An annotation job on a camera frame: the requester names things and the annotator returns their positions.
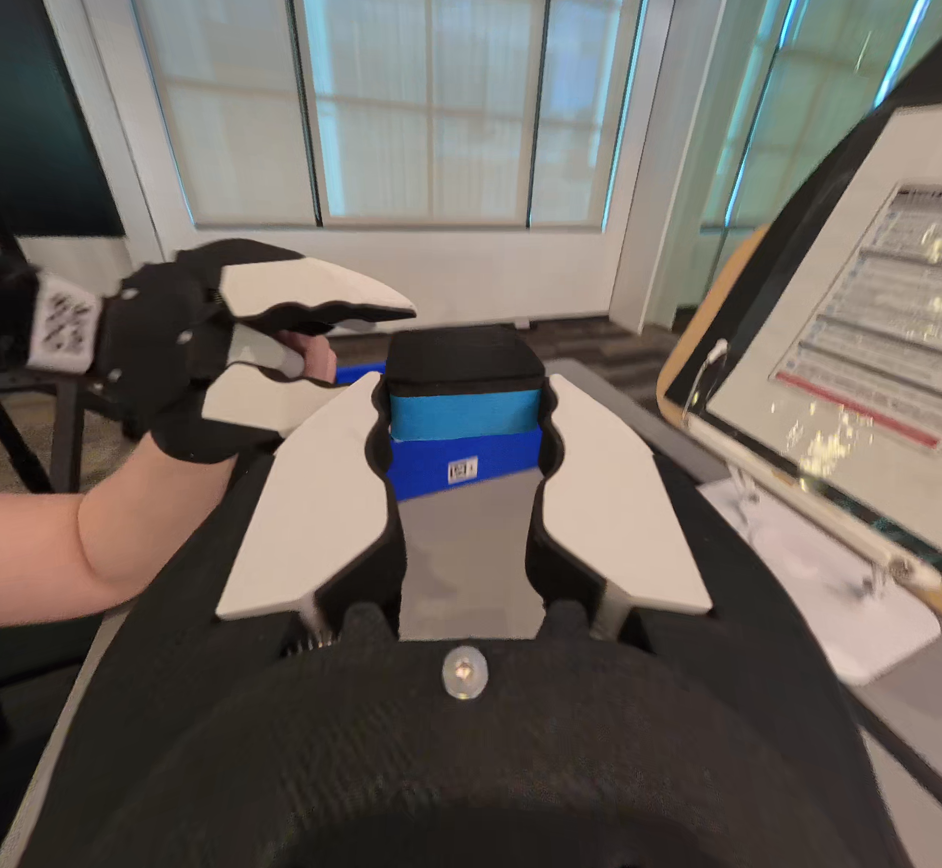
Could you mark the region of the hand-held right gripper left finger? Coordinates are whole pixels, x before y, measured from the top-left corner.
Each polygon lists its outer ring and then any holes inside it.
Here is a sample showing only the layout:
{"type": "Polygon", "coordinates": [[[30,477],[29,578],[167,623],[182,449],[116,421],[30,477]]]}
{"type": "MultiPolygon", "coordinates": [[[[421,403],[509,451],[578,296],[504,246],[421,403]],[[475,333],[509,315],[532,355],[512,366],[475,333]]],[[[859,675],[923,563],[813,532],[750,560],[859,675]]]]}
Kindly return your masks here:
{"type": "Polygon", "coordinates": [[[377,606],[398,638],[406,541],[394,487],[389,401],[371,371],[282,443],[219,596],[216,617],[290,614],[319,642],[347,610],[377,606]]]}

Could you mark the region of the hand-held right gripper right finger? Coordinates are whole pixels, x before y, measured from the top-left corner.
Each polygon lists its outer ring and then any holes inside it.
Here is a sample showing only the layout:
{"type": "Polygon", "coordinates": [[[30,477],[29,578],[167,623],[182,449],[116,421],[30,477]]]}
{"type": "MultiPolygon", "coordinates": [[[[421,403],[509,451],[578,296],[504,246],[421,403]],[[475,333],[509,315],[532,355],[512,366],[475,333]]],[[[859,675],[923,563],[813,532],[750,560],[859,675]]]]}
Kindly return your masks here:
{"type": "Polygon", "coordinates": [[[546,611],[576,603],[606,640],[634,610],[708,615],[712,598],[644,440],[561,374],[545,381],[539,425],[524,569],[546,611]]]}

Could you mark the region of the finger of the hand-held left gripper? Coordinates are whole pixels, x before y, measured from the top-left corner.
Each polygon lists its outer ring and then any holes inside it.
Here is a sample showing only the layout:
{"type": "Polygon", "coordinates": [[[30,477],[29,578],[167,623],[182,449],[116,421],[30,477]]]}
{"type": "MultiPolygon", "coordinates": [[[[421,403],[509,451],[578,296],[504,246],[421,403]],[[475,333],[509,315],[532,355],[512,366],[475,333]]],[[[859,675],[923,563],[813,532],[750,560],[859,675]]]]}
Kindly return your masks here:
{"type": "Polygon", "coordinates": [[[218,294],[234,320],[271,336],[417,316],[414,303],[385,283],[312,258],[224,266],[218,294]]]}
{"type": "Polygon", "coordinates": [[[292,436],[303,430],[368,433],[368,399],[347,386],[321,380],[281,380],[271,369],[246,363],[229,365],[208,387],[204,420],[292,436]]]}

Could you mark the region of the blue plastic bin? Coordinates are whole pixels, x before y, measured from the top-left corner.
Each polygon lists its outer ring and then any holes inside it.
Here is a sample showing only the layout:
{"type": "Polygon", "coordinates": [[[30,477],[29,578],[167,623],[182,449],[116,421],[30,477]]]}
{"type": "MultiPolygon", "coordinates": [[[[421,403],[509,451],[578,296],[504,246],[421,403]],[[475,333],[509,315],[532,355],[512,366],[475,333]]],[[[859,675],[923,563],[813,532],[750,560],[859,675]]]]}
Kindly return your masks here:
{"type": "Polygon", "coordinates": [[[391,436],[388,475],[400,501],[494,480],[534,469],[542,438],[539,422],[508,436],[407,442],[391,436]]]}

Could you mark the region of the blue and black sponge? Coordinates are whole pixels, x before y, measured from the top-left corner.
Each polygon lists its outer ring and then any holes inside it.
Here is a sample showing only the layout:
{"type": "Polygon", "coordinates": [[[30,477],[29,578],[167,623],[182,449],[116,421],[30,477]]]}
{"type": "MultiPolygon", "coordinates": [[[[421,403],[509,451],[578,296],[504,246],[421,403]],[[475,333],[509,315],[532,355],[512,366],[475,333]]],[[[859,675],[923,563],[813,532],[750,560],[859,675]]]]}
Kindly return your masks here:
{"type": "Polygon", "coordinates": [[[395,333],[384,369],[400,442],[508,436],[538,424],[543,362],[504,326],[395,333]]]}

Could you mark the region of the person's left forearm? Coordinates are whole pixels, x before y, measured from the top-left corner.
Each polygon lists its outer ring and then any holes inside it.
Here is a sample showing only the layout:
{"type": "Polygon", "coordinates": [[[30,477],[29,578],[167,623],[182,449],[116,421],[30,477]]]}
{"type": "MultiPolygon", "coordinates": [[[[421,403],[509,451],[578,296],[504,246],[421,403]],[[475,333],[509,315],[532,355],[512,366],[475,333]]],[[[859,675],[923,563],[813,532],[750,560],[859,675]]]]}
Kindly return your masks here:
{"type": "Polygon", "coordinates": [[[64,621],[133,600],[218,506],[235,463],[176,460],[146,435],[86,493],[3,493],[1,625],[64,621]]]}

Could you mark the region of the grey desk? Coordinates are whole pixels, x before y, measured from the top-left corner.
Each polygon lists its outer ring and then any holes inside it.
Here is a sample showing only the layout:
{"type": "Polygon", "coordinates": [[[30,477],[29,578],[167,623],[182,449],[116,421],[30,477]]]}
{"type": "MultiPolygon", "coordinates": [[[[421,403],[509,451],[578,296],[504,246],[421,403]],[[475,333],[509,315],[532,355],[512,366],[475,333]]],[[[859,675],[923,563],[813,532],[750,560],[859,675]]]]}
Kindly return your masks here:
{"type": "MultiPolygon", "coordinates": [[[[578,361],[554,359],[548,371],[609,408],[695,483],[728,477],[724,462],[578,361]]],[[[405,502],[401,630],[407,639],[535,633],[542,614],[524,579],[523,543],[536,486],[532,470],[405,502]]],[[[3,841],[2,866],[19,865],[88,684],[133,607],[124,603],[105,613],[3,841]]],[[[940,762],[940,645],[909,659],[882,685],[854,688],[850,697],[861,714],[876,715],[862,729],[864,743],[908,855],[914,866],[940,866],[940,803],[930,778],[907,770],[903,758],[912,751],[919,765],[940,762]]]]}

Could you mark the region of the wooden chair back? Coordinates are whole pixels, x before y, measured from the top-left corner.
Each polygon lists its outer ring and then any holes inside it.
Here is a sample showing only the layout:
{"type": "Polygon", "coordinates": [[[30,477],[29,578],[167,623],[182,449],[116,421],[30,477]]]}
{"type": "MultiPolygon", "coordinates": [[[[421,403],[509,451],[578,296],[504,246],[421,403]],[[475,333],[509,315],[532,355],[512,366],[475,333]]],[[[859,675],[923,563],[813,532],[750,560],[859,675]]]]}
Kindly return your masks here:
{"type": "Polygon", "coordinates": [[[668,397],[667,392],[707,334],[717,313],[724,305],[726,297],[729,296],[769,228],[770,225],[766,224],[756,229],[731,255],[660,369],[655,384],[656,404],[663,419],[672,427],[683,429],[684,406],[687,399],[681,398],[680,404],[677,404],[668,397]]]}

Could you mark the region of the large paned window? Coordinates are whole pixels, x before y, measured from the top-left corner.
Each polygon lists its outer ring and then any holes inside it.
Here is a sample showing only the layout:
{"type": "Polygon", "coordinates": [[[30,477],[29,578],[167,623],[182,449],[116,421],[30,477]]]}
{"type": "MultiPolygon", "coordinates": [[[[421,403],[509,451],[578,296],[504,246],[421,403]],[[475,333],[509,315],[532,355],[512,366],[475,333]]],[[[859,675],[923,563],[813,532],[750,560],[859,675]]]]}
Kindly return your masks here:
{"type": "Polygon", "coordinates": [[[647,0],[131,0],[195,228],[604,229],[647,0]]]}

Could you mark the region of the white document stand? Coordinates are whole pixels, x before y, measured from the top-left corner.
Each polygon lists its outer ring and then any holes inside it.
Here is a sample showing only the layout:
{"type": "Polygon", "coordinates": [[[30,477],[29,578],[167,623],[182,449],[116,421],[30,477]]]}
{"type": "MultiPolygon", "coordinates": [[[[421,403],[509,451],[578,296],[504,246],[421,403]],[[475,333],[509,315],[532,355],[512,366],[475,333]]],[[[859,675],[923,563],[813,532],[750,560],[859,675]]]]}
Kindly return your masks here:
{"type": "Polygon", "coordinates": [[[701,494],[783,586],[842,683],[865,686],[940,639],[940,564],[828,498],[807,470],[791,477],[709,425],[705,377],[728,352],[713,344],[680,413],[727,468],[701,494]]]}

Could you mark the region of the black instruction board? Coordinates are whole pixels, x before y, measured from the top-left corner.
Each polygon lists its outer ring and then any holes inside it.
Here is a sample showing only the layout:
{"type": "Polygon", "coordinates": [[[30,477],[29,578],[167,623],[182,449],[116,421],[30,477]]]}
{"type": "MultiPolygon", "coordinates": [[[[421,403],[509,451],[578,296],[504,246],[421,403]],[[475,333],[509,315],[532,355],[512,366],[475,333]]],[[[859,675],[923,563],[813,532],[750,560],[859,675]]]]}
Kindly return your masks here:
{"type": "Polygon", "coordinates": [[[662,413],[870,554],[940,570],[936,44],[711,290],[662,413]]]}

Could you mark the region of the dark cloth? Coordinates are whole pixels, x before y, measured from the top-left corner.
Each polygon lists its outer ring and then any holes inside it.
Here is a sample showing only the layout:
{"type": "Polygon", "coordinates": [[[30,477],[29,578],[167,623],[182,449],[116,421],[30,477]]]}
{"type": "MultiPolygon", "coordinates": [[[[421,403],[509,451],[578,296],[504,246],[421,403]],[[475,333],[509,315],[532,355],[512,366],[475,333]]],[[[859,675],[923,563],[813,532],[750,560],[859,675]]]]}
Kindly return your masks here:
{"type": "Polygon", "coordinates": [[[101,622],[91,615],[2,629],[2,744],[51,732],[101,622]]]}

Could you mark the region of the black chair frame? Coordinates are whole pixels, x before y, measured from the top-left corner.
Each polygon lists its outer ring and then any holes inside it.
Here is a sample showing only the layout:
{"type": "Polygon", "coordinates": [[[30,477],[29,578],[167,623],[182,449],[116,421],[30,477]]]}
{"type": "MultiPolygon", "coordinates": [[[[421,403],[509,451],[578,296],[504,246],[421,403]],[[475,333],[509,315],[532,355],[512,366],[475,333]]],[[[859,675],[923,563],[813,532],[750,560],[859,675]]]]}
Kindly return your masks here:
{"type": "Polygon", "coordinates": [[[40,392],[54,398],[50,473],[1,407],[1,444],[15,474],[26,490],[34,494],[77,492],[85,430],[85,389],[78,380],[48,372],[2,371],[2,396],[14,392],[40,392]]]}

